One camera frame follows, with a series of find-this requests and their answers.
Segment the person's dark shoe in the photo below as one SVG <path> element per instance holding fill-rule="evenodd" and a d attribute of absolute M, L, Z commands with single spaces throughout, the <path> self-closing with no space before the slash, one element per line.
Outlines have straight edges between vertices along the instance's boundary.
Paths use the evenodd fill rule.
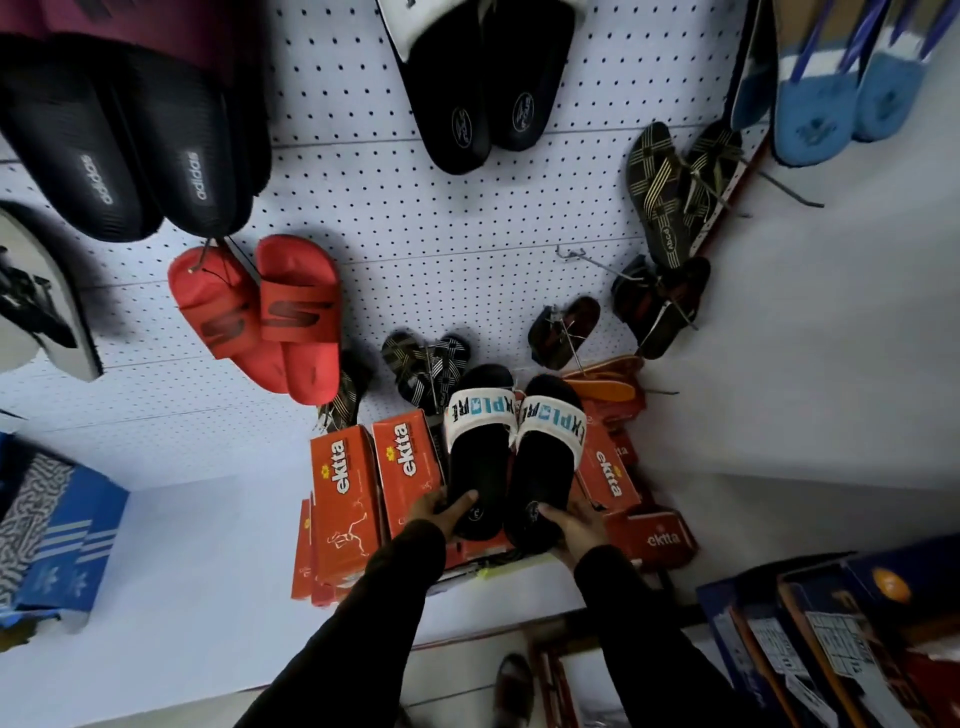
<path fill-rule="evenodd" d="M 535 678 L 527 659 L 513 652 L 501 661 L 494 685 L 491 728 L 530 728 Z"/>

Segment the black gold patterned sandal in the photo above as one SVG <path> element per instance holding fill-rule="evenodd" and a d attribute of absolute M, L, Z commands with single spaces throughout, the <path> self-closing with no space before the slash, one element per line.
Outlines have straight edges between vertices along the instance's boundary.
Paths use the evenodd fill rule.
<path fill-rule="evenodd" d="M 359 406 L 374 378 L 374 371 L 353 350 L 341 352 L 340 384 L 337 394 L 317 407 L 315 431 L 327 435 L 357 425 Z"/>

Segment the person's right forearm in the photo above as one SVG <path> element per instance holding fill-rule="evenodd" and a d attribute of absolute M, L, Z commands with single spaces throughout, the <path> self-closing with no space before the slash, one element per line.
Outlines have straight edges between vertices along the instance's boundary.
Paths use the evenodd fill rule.
<path fill-rule="evenodd" d="M 573 577 L 631 728 L 767 728 L 618 548 L 594 546 Z"/>

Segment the large black slide sandal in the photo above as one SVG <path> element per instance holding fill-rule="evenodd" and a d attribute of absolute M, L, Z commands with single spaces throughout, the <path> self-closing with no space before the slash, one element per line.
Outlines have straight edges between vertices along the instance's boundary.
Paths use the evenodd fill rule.
<path fill-rule="evenodd" d="M 112 90 L 65 44 L 0 33 L 0 133 L 81 234 L 130 243 L 162 226 Z"/>
<path fill-rule="evenodd" d="M 233 84 L 157 51 L 120 44 L 113 92 L 161 214 L 198 238 L 237 234 L 272 168 L 262 70 Z"/>

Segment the person's left forearm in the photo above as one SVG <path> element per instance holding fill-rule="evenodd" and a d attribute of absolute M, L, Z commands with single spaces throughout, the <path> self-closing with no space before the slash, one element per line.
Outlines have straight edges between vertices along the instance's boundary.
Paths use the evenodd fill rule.
<path fill-rule="evenodd" d="M 447 545 L 439 516 L 408 522 L 234 728 L 394 728 L 407 660 Z"/>

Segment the red shoe box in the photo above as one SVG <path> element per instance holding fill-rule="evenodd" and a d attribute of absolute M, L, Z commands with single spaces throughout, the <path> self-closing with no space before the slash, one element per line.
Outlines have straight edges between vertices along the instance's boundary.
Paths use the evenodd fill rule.
<path fill-rule="evenodd" d="M 531 647 L 533 672 L 547 728 L 583 728 L 562 662 L 569 654 L 566 646 L 558 641 L 534 643 Z"/>

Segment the person's right hand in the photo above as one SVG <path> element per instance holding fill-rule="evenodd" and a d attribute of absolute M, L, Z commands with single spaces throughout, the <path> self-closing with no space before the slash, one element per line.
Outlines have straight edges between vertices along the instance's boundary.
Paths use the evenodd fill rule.
<path fill-rule="evenodd" d="M 564 511 L 573 513 L 573 525 L 560 533 L 551 553 L 573 573 L 589 552 L 610 541 L 603 517 L 588 502 L 570 500 Z"/>

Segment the dark blue orange shoe box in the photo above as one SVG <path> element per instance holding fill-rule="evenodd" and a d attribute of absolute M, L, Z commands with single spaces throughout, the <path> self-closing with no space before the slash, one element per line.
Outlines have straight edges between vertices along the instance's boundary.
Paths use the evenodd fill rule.
<path fill-rule="evenodd" d="M 838 728 L 960 728 L 960 532 L 792 569 L 776 588 Z"/>

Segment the black gold striped sandal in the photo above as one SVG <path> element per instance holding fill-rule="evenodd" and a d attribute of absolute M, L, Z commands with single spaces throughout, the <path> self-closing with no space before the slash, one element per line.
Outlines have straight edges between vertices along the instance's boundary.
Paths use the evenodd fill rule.
<path fill-rule="evenodd" d="M 700 133 L 680 160 L 678 200 L 691 240 L 699 237 L 717 210 L 732 210 L 726 195 L 741 158 L 741 132 L 717 120 Z"/>
<path fill-rule="evenodd" d="M 679 269 L 690 259 L 680 195 L 685 170 L 666 123 L 654 120 L 644 127 L 627 157 L 626 183 L 648 251 L 660 268 Z"/>

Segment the person's left hand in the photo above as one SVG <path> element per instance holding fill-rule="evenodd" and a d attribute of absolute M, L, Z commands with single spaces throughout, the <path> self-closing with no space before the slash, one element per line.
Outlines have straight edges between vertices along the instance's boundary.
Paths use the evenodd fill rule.
<path fill-rule="evenodd" d="M 406 522 L 408 525 L 416 521 L 426 521 L 436 526 L 446 540 L 446 504 L 455 502 L 449 498 L 448 489 L 440 488 L 426 492 L 411 507 Z"/>

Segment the stack of orange shoe boxes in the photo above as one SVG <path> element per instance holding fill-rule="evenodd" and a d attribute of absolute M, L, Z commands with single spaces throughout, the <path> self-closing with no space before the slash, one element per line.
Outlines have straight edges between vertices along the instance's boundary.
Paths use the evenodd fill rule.
<path fill-rule="evenodd" d="M 607 534 L 643 574 L 687 566 L 698 544 L 683 516 L 659 506 L 633 478 L 636 454 L 586 404 L 582 462 L 570 502 L 599 511 Z M 329 431 L 310 443 L 313 486 L 298 510 L 291 599 L 326 608 L 343 601 L 374 554 L 397 537 L 411 506 L 443 484 L 426 415 L 409 410 L 370 426 Z"/>

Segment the orange sandal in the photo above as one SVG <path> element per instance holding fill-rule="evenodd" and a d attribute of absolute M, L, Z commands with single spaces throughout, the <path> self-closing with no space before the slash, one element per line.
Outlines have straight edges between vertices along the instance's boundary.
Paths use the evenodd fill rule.
<path fill-rule="evenodd" d="M 609 429 L 623 427 L 647 409 L 646 393 L 639 381 L 644 359 L 623 355 L 570 371 L 561 379 L 581 397 L 591 412 Z"/>

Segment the metal pegboard hook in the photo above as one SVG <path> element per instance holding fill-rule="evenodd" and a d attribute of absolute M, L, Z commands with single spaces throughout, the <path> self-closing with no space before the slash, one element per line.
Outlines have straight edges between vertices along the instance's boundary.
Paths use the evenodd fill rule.
<path fill-rule="evenodd" d="M 598 260 L 595 260 L 587 256 L 586 252 L 583 249 L 570 249 L 570 250 L 564 251 L 560 245 L 557 245 L 555 247 L 555 254 L 563 262 L 579 261 L 579 262 L 588 263 L 596 268 L 599 268 L 605 271 L 606 273 L 610 273 L 614 275 L 620 281 L 636 283 L 636 284 L 645 283 L 644 277 L 639 275 L 631 275 L 628 273 L 618 271 L 604 263 L 599 262 Z"/>
<path fill-rule="evenodd" d="M 814 210 L 824 210 L 826 208 L 826 205 L 823 202 L 808 199 L 794 190 L 792 187 L 787 186 L 778 178 L 772 176 L 768 172 L 765 172 L 762 169 L 762 157 L 747 159 L 745 156 L 743 156 L 741 158 L 741 162 L 746 166 L 745 177 L 759 176 L 764 182 L 785 194 L 794 202 L 799 203 L 806 208 Z"/>

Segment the small dark brown sandal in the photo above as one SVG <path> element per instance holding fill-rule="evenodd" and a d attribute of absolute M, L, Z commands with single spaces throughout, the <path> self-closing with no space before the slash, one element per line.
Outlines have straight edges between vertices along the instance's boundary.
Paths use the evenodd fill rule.
<path fill-rule="evenodd" d="M 564 310 L 546 306 L 527 334 L 534 363 L 552 371 L 563 370 L 594 331 L 600 314 L 601 306 L 593 297 L 579 297 Z"/>

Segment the blue flip-flop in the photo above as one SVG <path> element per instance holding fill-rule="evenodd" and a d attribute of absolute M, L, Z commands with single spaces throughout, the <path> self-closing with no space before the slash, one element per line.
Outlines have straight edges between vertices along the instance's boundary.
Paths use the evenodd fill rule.
<path fill-rule="evenodd" d="M 772 0 L 748 0 L 726 94 L 724 121 L 741 132 L 770 112 L 777 83 L 777 34 Z"/>
<path fill-rule="evenodd" d="M 887 0 L 771 0 L 776 83 L 773 154 L 822 164 L 852 141 L 861 68 Z"/>
<path fill-rule="evenodd" d="M 888 0 L 859 80 L 852 139 L 872 143 L 904 126 L 960 0 Z"/>

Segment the red slide sandal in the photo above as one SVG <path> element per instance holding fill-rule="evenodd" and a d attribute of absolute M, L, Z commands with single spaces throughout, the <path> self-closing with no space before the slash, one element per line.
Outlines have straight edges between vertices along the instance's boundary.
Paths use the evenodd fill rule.
<path fill-rule="evenodd" d="M 213 358 L 230 361 L 261 389 L 289 393 L 282 347 L 261 332 L 259 288 L 229 248 L 187 249 L 167 272 L 176 306 Z"/>
<path fill-rule="evenodd" d="M 309 239 L 274 234 L 259 241 L 254 262 L 261 334 L 280 345 L 290 397 L 304 406 L 332 403 L 341 379 L 343 308 L 333 258 Z"/>

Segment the blue patterned shoe box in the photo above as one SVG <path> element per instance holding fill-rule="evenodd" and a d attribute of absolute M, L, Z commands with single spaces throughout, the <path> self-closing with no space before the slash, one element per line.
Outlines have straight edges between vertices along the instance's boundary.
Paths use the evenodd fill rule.
<path fill-rule="evenodd" d="M 86 625 L 130 492 L 0 432 L 0 629 Z"/>

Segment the black white patterned sandal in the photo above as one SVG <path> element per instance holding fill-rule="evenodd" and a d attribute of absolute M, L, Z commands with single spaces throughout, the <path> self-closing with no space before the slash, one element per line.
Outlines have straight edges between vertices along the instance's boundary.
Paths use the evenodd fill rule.
<path fill-rule="evenodd" d="M 451 394 L 467 370 L 471 355 L 470 344 L 461 336 L 452 333 L 426 346 L 428 391 L 430 403 L 437 416 L 443 415 Z"/>
<path fill-rule="evenodd" d="M 435 415 L 437 407 L 427 351 L 414 334 L 406 330 L 392 332 L 384 340 L 380 355 L 402 400 L 427 416 Z"/>

